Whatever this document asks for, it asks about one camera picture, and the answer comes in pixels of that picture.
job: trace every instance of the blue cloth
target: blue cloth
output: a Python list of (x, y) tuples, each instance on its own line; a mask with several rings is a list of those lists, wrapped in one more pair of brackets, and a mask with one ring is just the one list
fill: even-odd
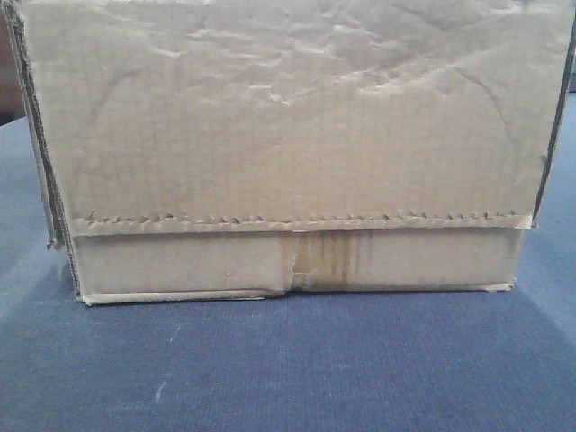
[(576, 99), (512, 292), (88, 308), (0, 129), (1, 431), (576, 430)]

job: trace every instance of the cardboard box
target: cardboard box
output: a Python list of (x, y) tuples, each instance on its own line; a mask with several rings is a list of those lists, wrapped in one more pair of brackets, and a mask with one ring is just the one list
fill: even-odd
[(513, 283), (572, 0), (4, 9), (84, 302)]

